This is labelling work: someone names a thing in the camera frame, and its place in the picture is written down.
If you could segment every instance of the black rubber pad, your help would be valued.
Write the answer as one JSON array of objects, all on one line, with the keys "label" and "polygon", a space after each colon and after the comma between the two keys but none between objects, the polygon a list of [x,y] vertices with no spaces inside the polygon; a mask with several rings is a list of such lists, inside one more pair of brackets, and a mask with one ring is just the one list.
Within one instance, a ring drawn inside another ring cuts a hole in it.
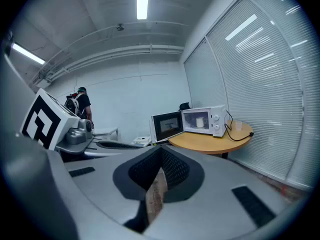
[{"label": "black rubber pad", "polygon": [[258,228],[276,217],[248,187],[240,186],[232,189],[232,192]]},{"label": "black rubber pad", "polygon": [[93,167],[85,167],[85,168],[81,168],[78,170],[71,170],[71,171],[69,171],[69,174],[73,178],[73,177],[77,177],[80,175],[92,173],[94,171],[95,171],[95,169]]}]

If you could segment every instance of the white wall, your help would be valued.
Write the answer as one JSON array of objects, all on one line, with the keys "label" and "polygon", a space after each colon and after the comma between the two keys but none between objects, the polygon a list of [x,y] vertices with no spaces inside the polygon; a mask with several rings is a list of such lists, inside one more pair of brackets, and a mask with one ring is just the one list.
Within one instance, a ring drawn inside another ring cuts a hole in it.
[{"label": "white wall", "polygon": [[233,1],[234,0],[212,0],[185,42],[184,51],[180,57],[182,64]]},{"label": "white wall", "polygon": [[96,129],[118,126],[120,140],[131,142],[150,132],[152,115],[178,111],[191,101],[178,59],[146,54],[108,60],[59,78],[46,91],[64,104],[66,95],[85,87]]}]

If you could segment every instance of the microwave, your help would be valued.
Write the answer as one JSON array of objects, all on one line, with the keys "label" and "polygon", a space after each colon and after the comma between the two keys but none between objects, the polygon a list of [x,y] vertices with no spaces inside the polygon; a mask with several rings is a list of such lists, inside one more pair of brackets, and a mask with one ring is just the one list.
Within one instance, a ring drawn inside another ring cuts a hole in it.
[{"label": "microwave", "polygon": [[190,108],[153,115],[150,121],[152,143],[166,141],[182,132],[210,134],[222,137],[228,123],[226,105]]}]

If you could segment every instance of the cable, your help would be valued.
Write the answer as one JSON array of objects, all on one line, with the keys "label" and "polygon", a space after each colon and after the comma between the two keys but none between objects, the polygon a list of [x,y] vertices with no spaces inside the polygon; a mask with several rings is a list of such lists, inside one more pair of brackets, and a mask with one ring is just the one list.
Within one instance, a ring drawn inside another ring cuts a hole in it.
[{"label": "cable", "polygon": [[232,131],[232,122],[234,121],[234,119],[233,119],[232,115],[228,112],[228,110],[226,110],[226,112],[227,112],[227,113],[229,114],[229,116],[231,117],[231,124],[230,124],[230,127],[229,127],[229,125],[227,125],[227,124],[225,123],[225,124],[224,124],[224,127],[225,127],[225,130],[226,130],[226,132],[228,133],[228,135],[229,135],[229,137],[230,137],[231,140],[233,140],[233,141],[235,141],[235,142],[239,142],[239,141],[242,141],[242,140],[244,140],[244,139],[246,139],[246,138],[248,138],[248,137],[252,137],[252,136],[254,135],[253,132],[250,132],[248,136],[245,136],[245,137],[243,137],[243,138],[241,138],[241,139],[234,139],[234,138],[232,138],[232,137],[230,136],[230,133],[229,133],[229,131],[228,131],[228,128],[229,128],[230,131]]}]

